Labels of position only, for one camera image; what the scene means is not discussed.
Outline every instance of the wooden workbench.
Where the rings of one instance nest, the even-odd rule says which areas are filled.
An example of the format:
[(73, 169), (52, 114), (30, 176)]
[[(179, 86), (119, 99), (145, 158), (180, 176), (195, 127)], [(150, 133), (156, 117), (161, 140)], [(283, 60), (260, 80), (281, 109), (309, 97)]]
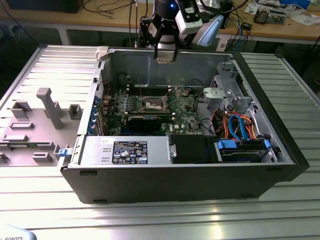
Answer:
[[(98, 4), (112, 3), (113, 0), (97, 0)], [(113, 9), (122, 5), (128, 4), (128, 0), (120, 0), (116, 4), (112, 4), (109, 8)], [(51, 27), (56, 28), (60, 32), (62, 43), (68, 44), (68, 36), (66, 29), (80, 29), (80, 30), (93, 30), (93, 31), (107, 31), (107, 32), (127, 32), (129, 27), (129, 6), (119, 8), (114, 11), (113, 17), (103, 16), (96, 12), (89, 12), (85, 9), (80, 9), (76, 14), (62, 13), (62, 12), (46, 12), (46, 11), (33, 11), (33, 10), (11, 10), (7, 4), (6, 8), (10, 14), (16, 18), (22, 25), (29, 24), (34, 27)], [(93, 11), (96, 10), (95, 1), (89, 2), (86, 7)], [(256, 24), (253, 21), (253, 15), (244, 13), (246, 6), (243, 6), (238, 13), (243, 18), (244, 22), (252, 24), (250, 38), (257, 41), (271, 41), (271, 42), (287, 42), (287, 43), (309, 43), (315, 41), (320, 34), (320, 24), (313, 24), (305, 26), (291, 19), (286, 19), (284, 24)], [(153, 4), (148, 5), (148, 15), (152, 14)], [(320, 11), (320, 7), (310, 6), (309, 11)], [(138, 4), (138, 21), (140, 16), (144, 15), (146, 11), (146, 4)], [(135, 6), (132, 6), (131, 27), (135, 28), (136, 11)], [(14, 23), (6, 12), (0, 7), (0, 25)], [(223, 35), (226, 38), (231, 38), (232, 35), (237, 34), (237, 29), (234, 27), (232, 21), (229, 21), (226, 29), (219, 31), (219, 38)]]

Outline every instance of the motherboard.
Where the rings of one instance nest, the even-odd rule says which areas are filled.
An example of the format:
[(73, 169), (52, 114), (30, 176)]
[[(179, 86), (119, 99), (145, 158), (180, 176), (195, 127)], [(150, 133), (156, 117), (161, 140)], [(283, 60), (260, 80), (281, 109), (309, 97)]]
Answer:
[(195, 114), (197, 96), (184, 87), (119, 89), (102, 98), (97, 135), (201, 135)]

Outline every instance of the blue cable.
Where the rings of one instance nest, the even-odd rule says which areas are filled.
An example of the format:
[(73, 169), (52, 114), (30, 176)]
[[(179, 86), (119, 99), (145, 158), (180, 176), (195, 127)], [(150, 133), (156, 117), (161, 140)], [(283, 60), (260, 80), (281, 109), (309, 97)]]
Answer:
[(245, 124), (244, 124), (244, 121), (242, 120), (242, 118), (238, 115), (232, 115), (230, 118), (229, 118), (229, 122), (228, 122), (228, 127), (229, 127), (229, 131), (231, 133), (232, 136), (234, 136), (238, 141), (240, 141), (240, 137), (238, 137), (235, 133), (234, 133), (234, 130), (232, 129), (232, 120), (234, 118), (238, 118), (239, 120), (239, 124), (240, 124), (240, 129), (241, 129), (241, 134), (242, 134), (242, 137), (246, 140), (249, 139), (246, 131), (245, 131)]
[(235, 46), (235, 49), (234, 49), (234, 50), (237, 50), (237, 48), (239, 47), (240, 39), (241, 39), (241, 37), (242, 37), (242, 29), (241, 29), (241, 26), (240, 26), (239, 22), (238, 22), (238, 21), (235, 21), (235, 22), (236, 22), (236, 24), (238, 25), (239, 31), (240, 31), (240, 36), (239, 36), (239, 39), (238, 39), (238, 41), (237, 41), (237, 43), (236, 43), (236, 46)]

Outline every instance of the power supply label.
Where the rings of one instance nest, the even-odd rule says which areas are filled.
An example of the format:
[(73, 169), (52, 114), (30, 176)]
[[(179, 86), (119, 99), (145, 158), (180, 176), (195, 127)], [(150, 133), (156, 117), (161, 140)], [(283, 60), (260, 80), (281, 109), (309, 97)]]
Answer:
[(113, 144), (113, 164), (147, 164), (147, 141), (115, 141)]

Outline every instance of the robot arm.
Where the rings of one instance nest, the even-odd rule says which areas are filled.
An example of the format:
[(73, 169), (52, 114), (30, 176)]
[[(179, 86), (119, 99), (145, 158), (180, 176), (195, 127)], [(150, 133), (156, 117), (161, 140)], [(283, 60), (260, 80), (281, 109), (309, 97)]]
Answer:
[(202, 25), (195, 0), (155, 0), (152, 17), (143, 17), (140, 21), (145, 43), (154, 47), (154, 58), (158, 58), (158, 48), (174, 49), (172, 62), (177, 58), (178, 49), (187, 48)]
[(158, 49), (174, 50), (172, 59), (165, 61), (174, 62), (178, 49), (187, 49), (191, 43), (210, 46), (224, 21), (222, 14), (229, 15), (248, 2), (244, 0), (232, 8), (230, 0), (209, 2), (215, 1), (219, 2), (218, 8), (207, 6), (200, 0), (203, 10), (200, 12), (196, 0), (155, 0), (152, 17), (142, 17), (140, 21), (146, 45), (154, 47), (154, 59), (163, 62)]

